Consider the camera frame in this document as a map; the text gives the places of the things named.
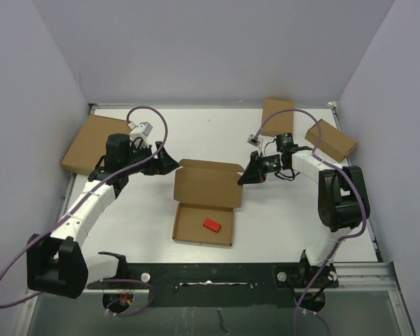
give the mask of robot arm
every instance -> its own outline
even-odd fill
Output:
[[[91,193],[91,190],[107,176],[151,156],[152,149],[147,142],[151,125],[145,122],[129,126],[132,128],[130,135],[109,136],[106,154],[98,161],[81,195],[68,213],[85,194]],[[155,144],[159,148],[161,143],[158,141]],[[125,256],[100,252],[84,259],[81,247],[98,217],[126,186],[130,174],[141,172],[145,175],[165,175],[178,167],[179,164],[163,149],[157,158],[117,175],[92,192],[68,221],[28,250],[28,287],[34,291],[77,298],[87,284],[92,282],[111,277],[127,279],[129,274]]]
[[[322,162],[312,156],[309,147],[299,147],[294,144],[291,133],[280,134],[275,138],[276,149],[281,154],[262,156],[258,151],[252,152],[243,176],[238,184],[262,183],[268,173],[278,173],[281,170],[292,169],[300,172],[318,184],[318,214],[322,224],[327,229],[304,251],[310,266],[321,266],[327,255],[332,251],[340,237],[348,235],[361,224],[361,210],[358,201],[352,193],[349,184],[335,169],[327,169]],[[365,189],[363,173],[357,166],[343,167],[353,181],[364,203],[367,218],[370,206]]]

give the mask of white table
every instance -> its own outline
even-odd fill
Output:
[[[97,109],[95,114],[124,119],[128,109]],[[329,109],[309,109],[335,126]],[[168,122],[165,148],[177,161],[182,158],[238,163],[245,167],[254,147],[246,143],[256,133],[260,109],[162,109]],[[149,141],[162,140],[163,126],[149,111],[132,114],[135,122],[149,121],[154,130]],[[294,140],[311,146],[305,133],[312,121],[295,113]],[[264,144],[272,138],[265,137]],[[275,153],[274,145],[267,149]],[[322,152],[320,156],[328,158]],[[81,193],[86,176],[77,176],[70,203]],[[243,204],[236,209],[234,241],[230,248],[173,241],[177,202],[173,199],[174,174],[130,176],[129,183],[101,215],[83,245],[85,257],[100,251],[120,253],[130,263],[273,263],[297,262],[321,230],[327,230],[317,213],[317,186],[298,176],[282,181],[271,175],[266,183],[245,185]],[[337,262],[375,262],[377,257],[368,230],[344,242]]]

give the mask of brown cardboard box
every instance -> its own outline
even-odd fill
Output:
[[[322,142],[319,149],[325,154],[329,155],[332,159],[341,162],[352,150],[358,145],[350,136],[342,133],[336,127],[333,127],[328,122],[320,119],[319,125],[322,129]],[[316,144],[319,138],[319,131],[317,126],[314,125],[308,129],[305,139]]]
[[[234,208],[242,203],[238,185],[239,164],[181,160],[176,170],[174,199],[177,206],[173,239],[182,242],[231,246]],[[210,218],[221,224],[218,233],[203,226]]]
[[[273,113],[294,109],[294,101],[283,100],[279,98],[265,98],[263,103],[263,113],[261,117],[261,125]],[[271,119],[261,131],[262,135],[267,137],[275,137],[278,134],[292,133],[294,127],[294,112],[282,113]]]
[[[106,154],[107,137],[115,133],[130,133],[125,120],[89,115],[61,165],[69,172],[89,175]]]

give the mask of red object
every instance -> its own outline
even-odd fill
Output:
[[[216,233],[218,233],[219,230],[221,229],[221,224],[218,222],[215,222],[214,220],[211,220],[210,218],[207,218],[206,220],[204,220],[204,226]]]

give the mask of table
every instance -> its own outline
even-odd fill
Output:
[[[124,119],[129,108],[96,109],[95,114]],[[245,167],[254,147],[246,140],[256,133],[261,121],[257,108],[161,109],[167,120],[167,152],[182,158],[238,163]],[[309,109],[316,119],[336,126],[329,109]],[[160,119],[150,111],[137,111],[131,119],[150,122],[154,129],[149,141],[163,139]],[[304,139],[312,120],[295,113],[294,140],[312,146]],[[264,144],[272,138],[264,137]],[[274,153],[274,146],[267,149]],[[318,155],[329,157],[318,151]],[[81,193],[86,176],[77,176],[70,204]],[[129,263],[274,263],[297,262],[302,251],[326,230],[317,213],[317,186],[298,176],[282,181],[270,175],[266,183],[245,185],[243,204],[235,210],[234,241],[231,247],[200,246],[173,241],[172,230],[177,201],[173,199],[174,174],[130,176],[129,183],[101,215],[82,251],[85,257],[100,251],[123,254]],[[376,262],[368,230],[344,242],[335,262]]]

